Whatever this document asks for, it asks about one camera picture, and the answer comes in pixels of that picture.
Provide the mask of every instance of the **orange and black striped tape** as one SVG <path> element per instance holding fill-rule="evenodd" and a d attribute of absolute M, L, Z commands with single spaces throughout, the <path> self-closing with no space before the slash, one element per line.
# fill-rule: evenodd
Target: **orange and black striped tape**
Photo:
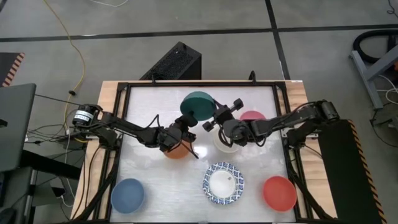
<path fill-rule="evenodd" d="M 25 57 L 24 53 L 20 53 L 17 56 L 17 58 L 15 59 L 14 63 L 12 64 L 12 66 L 10 68 L 10 71 L 7 74 L 5 81 L 2 83 L 3 87 L 7 87 L 7 86 L 11 85 L 11 82 L 14 79 L 15 74 L 17 73 L 17 70 L 18 70 L 19 66 L 21 65 L 24 57 Z"/>
<path fill-rule="evenodd" d="M 373 179 L 372 179 L 372 176 L 371 176 L 371 171 L 369 170 L 368 163 L 366 162 L 365 155 L 364 155 L 364 153 L 362 151 L 361 143 L 359 142 L 358 134 L 357 134 L 357 132 L 355 130 L 355 125 L 354 125 L 352 120 L 348 120 L 348 122 L 350 123 L 351 129 L 352 129 L 353 134 L 354 134 L 354 139 L 356 141 L 356 147 L 358 148 L 358 152 L 359 152 L 359 155 L 361 157 L 361 160 L 362 160 L 362 163 L 363 163 L 363 167 L 365 169 L 365 174 L 366 174 L 366 177 L 368 178 L 368 182 L 369 182 L 370 188 L 371 188 L 372 193 L 373 193 L 374 202 L 376 203 L 376 207 L 379 210 L 381 223 L 382 224 L 387 224 L 386 216 L 384 215 L 384 212 L 383 212 L 383 209 L 381 207 L 380 200 L 379 200 L 379 196 L 377 194 L 376 187 L 374 186 L 374 183 L 373 183 Z"/>

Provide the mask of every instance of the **gray floor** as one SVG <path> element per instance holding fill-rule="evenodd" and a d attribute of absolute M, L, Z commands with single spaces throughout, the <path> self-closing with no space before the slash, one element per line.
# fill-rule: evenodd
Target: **gray floor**
<path fill-rule="evenodd" d="M 271 27 L 262 0 L 130 0 L 120 8 L 89 0 L 49 2 L 72 35 Z M 398 22 L 386 13 L 387 1 L 271 2 L 278 27 Z M 398 149 L 375 137 L 369 124 L 370 99 L 348 59 L 354 38 L 365 31 L 284 32 L 280 33 L 280 39 L 290 77 L 304 81 L 308 99 L 330 100 L 343 118 L 355 122 L 387 220 L 395 223 L 398 222 Z M 0 12 L 0 38 L 56 35 L 65 34 L 41 0 L 8 0 Z M 260 79 L 283 79 L 272 33 L 79 40 L 75 43 L 86 60 L 87 74 L 74 100 L 96 103 L 104 80 L 139 79 L 178 41 L 203 54 L 203 79 L 247 79 L 251 70 Z M 364 48 L 376 56 L 383 54 L 385 46 L 384 39 L 364 43 Z M 12 84 L 34 82 L 37 93 L 43 95 L 65 99 L 81 75 L 81 62 L 67 41 L 3 42 L 0 52 L 24 52 L 25 60 Z M 380 85 L 389 88 L 382 80 Z M 62 123 L 63 107 L 63 103 L 36 98 L 30 128 Z M 390 106 L 389 110 L 396 110 L 396 106 Z M 376 130 L 386 141 L 398 145 L 395 130 L 386 127 Z M 60 146 L 50 143 L 27 149 L 43 155 L 63 152 Z M 64 219 L 59 205 L 49 205 L 37 210 L 35 223 Z"/>

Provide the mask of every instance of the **black vacuum hose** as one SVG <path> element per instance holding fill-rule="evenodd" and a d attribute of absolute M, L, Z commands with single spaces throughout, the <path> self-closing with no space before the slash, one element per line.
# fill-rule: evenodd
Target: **black vacuum hose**
<path fill-rule="evenodd" d="M 371 57 L 371 56 L 365 54 L 363 52 L 363 50 L 361 49 L 361 42 L 364 39 L 367 39 L 369 37 L 388 36 L 389 37 L 389 40 L 387 43 L 387 51 L 388 51 L 388 50 L 391 50 L 396 45 L 395 35 L 398 35 L 398 30 L 396 30 L 396 29 L 367 31 L 367 32 L 357 36 L 357 38 L 355 38 L 354 44 L 353 44 L 353 49 L 359 53 L 359 56 L 361 56 L 362 60 L 364 60 L 365 62 L 375 63 L 380 58 Z"/>

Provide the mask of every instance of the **patterned plate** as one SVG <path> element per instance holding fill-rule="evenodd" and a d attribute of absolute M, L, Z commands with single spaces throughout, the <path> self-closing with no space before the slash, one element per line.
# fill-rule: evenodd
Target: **patterned plate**
<path fill-rule="evenodd" d="M 203 180 L 203 190 L 214 203 L 228 205 L 242 196 L 244 179 L 232 164 L 219 162 L 211 165 Z"/>

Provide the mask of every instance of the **black box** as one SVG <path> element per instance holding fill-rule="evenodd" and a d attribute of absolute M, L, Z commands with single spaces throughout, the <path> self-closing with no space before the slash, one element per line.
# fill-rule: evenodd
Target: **black box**
<path fill-rule="evenodd" d="M 140 80 L 201 80 L 201 53 L 178 42 Z"/>

